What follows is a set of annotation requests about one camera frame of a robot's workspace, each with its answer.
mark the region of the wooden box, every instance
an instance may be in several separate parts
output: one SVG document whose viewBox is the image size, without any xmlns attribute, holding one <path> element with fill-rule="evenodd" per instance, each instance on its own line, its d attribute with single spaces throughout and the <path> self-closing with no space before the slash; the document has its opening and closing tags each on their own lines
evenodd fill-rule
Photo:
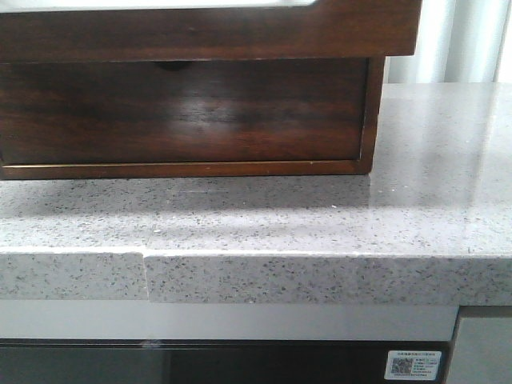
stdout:
<svg viewBox="0 0 512 384">
<path fill-rule="evenodd" d="M 0 14 L 0 178 L 368 173 L 420 6 Z"/>
</svg>

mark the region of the speckled countertop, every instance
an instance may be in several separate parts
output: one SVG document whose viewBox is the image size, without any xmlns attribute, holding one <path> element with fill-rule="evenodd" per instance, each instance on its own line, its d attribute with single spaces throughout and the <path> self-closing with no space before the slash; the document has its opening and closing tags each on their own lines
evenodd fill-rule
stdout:
<svg viewBox="0 0 512 384">
<path fill-rule="evenodd" d="M 385 86 L 370 176 L 0 197 L 0 298 L 509 306 L 512 85 Z"/>
</svg>

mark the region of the qr code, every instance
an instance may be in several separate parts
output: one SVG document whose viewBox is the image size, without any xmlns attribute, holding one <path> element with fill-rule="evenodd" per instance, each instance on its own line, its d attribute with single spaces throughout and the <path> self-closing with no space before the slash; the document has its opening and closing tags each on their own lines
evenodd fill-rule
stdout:
<svg viewBox="0 0 512 384">
<path fill-rule="evenodd" d="M 413 371 L 413 358 L 394 358 L 391 366 L 392 374 L 411 374 Z"/>
</svg>

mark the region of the dark wood grain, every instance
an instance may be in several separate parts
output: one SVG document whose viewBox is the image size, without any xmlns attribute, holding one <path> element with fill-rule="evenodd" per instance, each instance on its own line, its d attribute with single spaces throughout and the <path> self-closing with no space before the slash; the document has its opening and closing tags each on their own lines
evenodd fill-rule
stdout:
<svg viewBox="0 0 512 384">
<path fill-rule="evenodd" d="M 385 58 L 371 58 L 366 80 L 365 115 L 361 136 L 361 156 L 359 169 L 362 173 L 371 172 L 374 164 L 374 151 L 377 138 L 378 112 L 381 105 L 382 78 Z"/>
<path fill-rule="evenodd" d="M 0 62 L 346 58 L 412 54 L 421 0 L 293 8 L 0 14 Z"/>
<path fill-rule="evenodd" d="M 358 159 L 367 60 L 0 66 L 6 165 Z"/>
</svg>

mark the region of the gray quartz countertop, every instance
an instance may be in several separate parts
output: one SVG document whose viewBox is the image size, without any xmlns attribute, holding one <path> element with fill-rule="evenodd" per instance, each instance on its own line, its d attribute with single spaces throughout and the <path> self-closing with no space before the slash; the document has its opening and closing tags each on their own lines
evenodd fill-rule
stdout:
<svg viewBox="0 0 512 384">
<path fill-rule="evenodd" d="M 0 298 L 512 305 L 512 85 L 385 86 L 368 176 L 0 197 Z"/>
</svg>

